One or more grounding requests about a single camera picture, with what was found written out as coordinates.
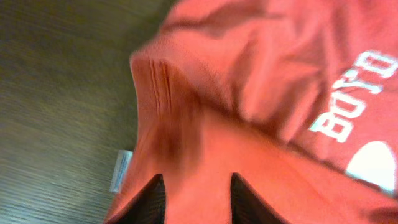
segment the clothing tag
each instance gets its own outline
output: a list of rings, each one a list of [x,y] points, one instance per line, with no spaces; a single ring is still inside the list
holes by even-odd
[[[123,182],[127,168],[129,167],[131,157],[132,151],[119,150],[118,159],[116,159],[116,165],[113,170],[111,188],[109,189],[110,192],[120,192],[120,186]]]

